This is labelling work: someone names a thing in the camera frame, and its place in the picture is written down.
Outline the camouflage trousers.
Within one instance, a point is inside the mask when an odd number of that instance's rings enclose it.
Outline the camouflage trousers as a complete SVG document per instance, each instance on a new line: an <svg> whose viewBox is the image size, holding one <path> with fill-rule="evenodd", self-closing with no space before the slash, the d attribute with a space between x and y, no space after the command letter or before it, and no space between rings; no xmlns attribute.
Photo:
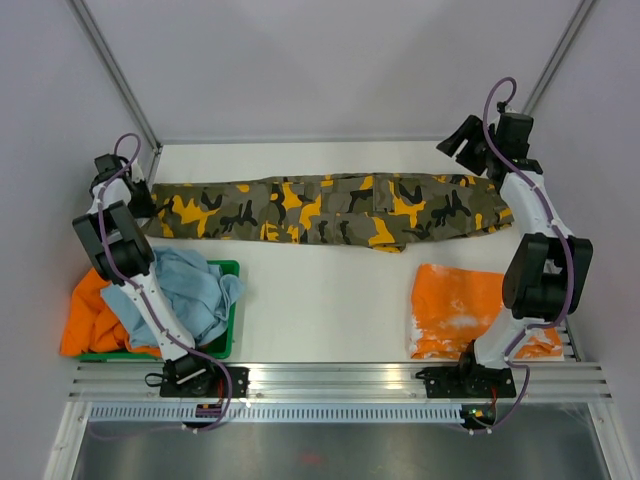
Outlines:
<svg viewBox="0 0 640 480"><path fill-rule="evenodd" d="M513 213L490 180L461 174L347 173L220 183L158 183L150 237L357 246L495 233Z"/></svg>

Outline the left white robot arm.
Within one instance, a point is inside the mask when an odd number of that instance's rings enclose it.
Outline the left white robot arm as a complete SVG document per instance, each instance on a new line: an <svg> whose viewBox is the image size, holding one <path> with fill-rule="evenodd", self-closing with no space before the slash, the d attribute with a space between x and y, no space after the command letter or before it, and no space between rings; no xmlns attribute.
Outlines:
<svg viewBox="0 0 640 480"><path fill-rule="evenodd" d="M158 380L167 398L221 397L225 378L196 350L193 335L178 320L161 291L155 255L138 219L151 211L145 180L133 172L132 160L108 153L94 160L92 204L72 221L92 266L133 303L150 328L164 361Z"/></svg>

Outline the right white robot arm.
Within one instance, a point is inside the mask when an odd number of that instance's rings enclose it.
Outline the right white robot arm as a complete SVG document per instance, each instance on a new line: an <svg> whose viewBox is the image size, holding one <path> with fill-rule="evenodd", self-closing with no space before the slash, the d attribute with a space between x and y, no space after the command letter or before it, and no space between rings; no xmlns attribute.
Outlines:
<svg viewBox="0 0 640 480"><path fill-rule="evenodd" d="M454 366L417 373L430 399L513 398L514 358L534 333L573 313L593 256L547 197L543 170L529 158L532 117L500 114L489 125L471 115L438 150L475 174L485 173L511 208L520 243L502 283L503 311Z"/></svg>

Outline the folded orange trousers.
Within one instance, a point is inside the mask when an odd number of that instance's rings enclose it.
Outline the folded orange trousers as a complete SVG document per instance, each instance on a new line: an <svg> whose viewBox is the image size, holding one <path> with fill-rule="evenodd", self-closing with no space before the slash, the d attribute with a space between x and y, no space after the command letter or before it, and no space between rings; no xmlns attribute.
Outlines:
<svg viewBox="0 0 640 480"><path fill-rule="evenodd" d="M410 296L409 357L458 360L506 311L503 279L500 273L420 265Z"/></svg>

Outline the light blue garment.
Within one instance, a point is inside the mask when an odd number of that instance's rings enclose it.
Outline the light blue garment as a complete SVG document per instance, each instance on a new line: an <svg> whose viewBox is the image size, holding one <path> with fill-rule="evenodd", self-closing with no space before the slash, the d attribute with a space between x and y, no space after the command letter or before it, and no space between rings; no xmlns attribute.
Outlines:
<svg viewBox="0 0 640 480"><path fill-rule="evenodd" d="M194 250L157 247L155 270L159 286L178 320L199 348L225 358L230 354L230 329L235 303L244 293L238 265L213 264ZM101 297L129 334L133 348L155 347L157 341L134 303L117 286Z"/></svg>

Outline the orange garment in bin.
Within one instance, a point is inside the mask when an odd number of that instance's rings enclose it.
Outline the orange garment in bin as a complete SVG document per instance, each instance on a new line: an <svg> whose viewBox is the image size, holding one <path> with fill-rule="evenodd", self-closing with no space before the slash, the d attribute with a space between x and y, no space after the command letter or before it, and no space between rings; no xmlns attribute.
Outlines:
<svg viewBox="0 0 640 480"><path fill-rule="evenodd" d="M160 358L160 349L157 347L132 347L128 332L101 297L101 291L110 285L94 268L76 285L71 294L59 354L76 357L81 354L127 352Z"/></svg>

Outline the green plastic bin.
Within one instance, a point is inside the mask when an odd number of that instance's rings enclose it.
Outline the green plastic bin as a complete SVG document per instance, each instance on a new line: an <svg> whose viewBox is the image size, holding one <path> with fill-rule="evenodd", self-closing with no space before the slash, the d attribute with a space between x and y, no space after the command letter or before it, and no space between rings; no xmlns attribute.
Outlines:
<svg viewBox="0 0 640 480"><path fill-rule="evenodd" d="M208 260L194 251L161 248L160 287L197 346L229 357L237 301L244 293L235 260ZM91 270L72 293L60 353L83 361L159 359L160 350L133 303Z"/></svg>

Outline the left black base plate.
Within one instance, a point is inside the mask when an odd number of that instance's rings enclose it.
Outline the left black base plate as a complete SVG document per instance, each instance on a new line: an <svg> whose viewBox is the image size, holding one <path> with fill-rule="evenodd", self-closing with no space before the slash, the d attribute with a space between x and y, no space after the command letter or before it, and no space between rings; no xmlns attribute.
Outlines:
<svg viewBox="0 0 640 480"><path fill-rule="evenodd" d="M249 372L245 367L221 367L198 356L188 354L176 361L167 360L161 373L148 373L145 383L158 388L162 398L216 398L224 399L231 390L232 398L245 398L249 386Z"/></svg>

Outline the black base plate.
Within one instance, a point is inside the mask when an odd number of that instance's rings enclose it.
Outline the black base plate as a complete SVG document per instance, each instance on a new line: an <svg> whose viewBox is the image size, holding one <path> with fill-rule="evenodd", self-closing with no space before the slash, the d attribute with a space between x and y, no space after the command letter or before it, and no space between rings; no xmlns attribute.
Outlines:
<svg viewBox="0 0 640 480"><path fill-rule="evenodd" d="M509 368L480 365L426 367L415 374L430 399L515 398L516 388Z"/></svg>
<svg viewBox="0 0 640 480"><path fill-rule="evenodd" d="M221 367L198 356L188 354L176 361L167 360L161 373L148 373L145 383L158 388L162 398L216 398L224 399L231 390L232 398L245 398L249 386L249 372L245 367Z"/></svg>

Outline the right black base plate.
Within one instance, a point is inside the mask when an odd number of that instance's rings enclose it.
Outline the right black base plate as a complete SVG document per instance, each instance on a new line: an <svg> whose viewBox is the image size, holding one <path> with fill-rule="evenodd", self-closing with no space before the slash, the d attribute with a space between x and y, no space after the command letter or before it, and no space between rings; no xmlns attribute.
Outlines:
<svg viewBox="0 0 640 480"><path fill-rule="evenodd" d="M516 388L509 368L480 365L426 367L415 374L430 399L515 398Z"/></svg>

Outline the aluminium rail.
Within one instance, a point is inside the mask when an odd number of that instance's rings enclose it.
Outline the aluminium rail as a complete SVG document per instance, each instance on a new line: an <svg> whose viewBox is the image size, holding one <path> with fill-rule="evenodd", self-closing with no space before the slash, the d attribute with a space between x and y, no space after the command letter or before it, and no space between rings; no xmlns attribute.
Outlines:
<svg viewBox="0 0 640 480"><path fill-rule="evenodd" d="M420 363L240 363L245 378L232 391L264 403L435 403L417 372ZM79 363L67 398L151 401L160 393L145 382L157 363ZM596 363L543 362L530 367L528 403L610 402L604 371Z"/></svg>

